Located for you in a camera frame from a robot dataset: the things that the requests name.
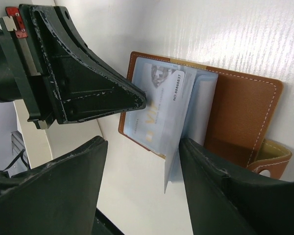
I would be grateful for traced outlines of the blue patterned credit card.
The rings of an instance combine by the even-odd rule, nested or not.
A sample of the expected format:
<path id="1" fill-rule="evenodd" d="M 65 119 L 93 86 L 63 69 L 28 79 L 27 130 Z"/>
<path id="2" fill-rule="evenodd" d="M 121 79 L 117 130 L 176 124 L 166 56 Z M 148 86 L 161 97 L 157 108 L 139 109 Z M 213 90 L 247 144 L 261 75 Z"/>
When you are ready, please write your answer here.
<path id="1" fill-rule="evenodd" d="M 144 62 L 133 82 L 146 93 L 147 104 L 126 114 L 124 134 L 154 153 L 166 155 L 183 124 L 195 78 L 194 68 Z"/>

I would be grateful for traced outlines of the brown leather card holder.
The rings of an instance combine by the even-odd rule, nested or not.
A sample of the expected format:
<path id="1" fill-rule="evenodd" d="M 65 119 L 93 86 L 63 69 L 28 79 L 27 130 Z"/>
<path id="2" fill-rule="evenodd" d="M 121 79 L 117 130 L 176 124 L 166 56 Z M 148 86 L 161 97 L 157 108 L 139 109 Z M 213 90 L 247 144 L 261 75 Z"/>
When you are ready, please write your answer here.
<path id="1" fill-rule="evenodd" d="M 125 135 L 123 128 L 128 112 L 120 117 L 120 134 L 165 159 L 165 183 L 183 180 L 177 149 L 181 138 L 190 138 L 254 173 L 281 178 L 292 153 L 265 138 L 283 92 L 280 80 L 134 51 L 127 72 L 127 79 L 133 84 L 134 73 L 144 62 L 196 69 L 183 124 L 166 155 L 156 154 Z"/>

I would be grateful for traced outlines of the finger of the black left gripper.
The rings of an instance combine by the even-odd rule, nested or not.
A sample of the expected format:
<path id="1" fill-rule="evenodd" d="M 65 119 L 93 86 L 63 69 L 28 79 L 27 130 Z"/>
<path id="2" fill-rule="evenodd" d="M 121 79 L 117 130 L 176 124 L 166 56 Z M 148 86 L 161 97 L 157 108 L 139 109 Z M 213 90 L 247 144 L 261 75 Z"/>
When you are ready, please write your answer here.
<path id="1" fill-rule="evenodd" d="M 59 124 L 146 107 L 146 94 L 88 48 L 67 8 L 21 4 L 19 11 Z"/>

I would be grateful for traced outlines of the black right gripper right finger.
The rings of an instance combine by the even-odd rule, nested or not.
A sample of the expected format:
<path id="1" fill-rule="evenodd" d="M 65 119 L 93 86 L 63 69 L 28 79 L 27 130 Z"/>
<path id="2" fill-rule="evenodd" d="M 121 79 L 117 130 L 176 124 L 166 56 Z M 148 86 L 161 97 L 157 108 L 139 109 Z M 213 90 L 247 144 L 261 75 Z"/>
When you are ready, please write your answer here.
<path id="1" fill-rule="evenodd" d="M 294 182 L 253 173 L 182 139 L 179 155 L 195 235 L 294 235 Z"/>

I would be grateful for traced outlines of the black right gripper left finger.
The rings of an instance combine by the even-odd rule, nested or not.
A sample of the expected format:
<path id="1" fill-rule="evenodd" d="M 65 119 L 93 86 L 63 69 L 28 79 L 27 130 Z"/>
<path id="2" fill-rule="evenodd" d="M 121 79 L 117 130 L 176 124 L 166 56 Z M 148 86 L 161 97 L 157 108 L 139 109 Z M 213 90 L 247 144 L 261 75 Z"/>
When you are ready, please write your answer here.
<path id="1" fill-rule="evenodd" d="M 0 235 L 91 234 L 107 148 L 97 136 L 31 170 L 1 170 Z"/>

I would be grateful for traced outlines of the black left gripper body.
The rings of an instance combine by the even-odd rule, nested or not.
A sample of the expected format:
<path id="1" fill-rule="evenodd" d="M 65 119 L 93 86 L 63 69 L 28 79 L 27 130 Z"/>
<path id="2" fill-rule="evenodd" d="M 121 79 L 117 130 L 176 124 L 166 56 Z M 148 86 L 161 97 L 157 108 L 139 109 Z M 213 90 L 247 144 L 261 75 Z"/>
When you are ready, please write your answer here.
<path id="1" fill-rule="evenodd" d="M 8 6 L 0 17 L 0 103 L 23 100 L 29 122 L 47 129 L 55 114 L 44 83 L 48 70 L 29 6 Z"/>

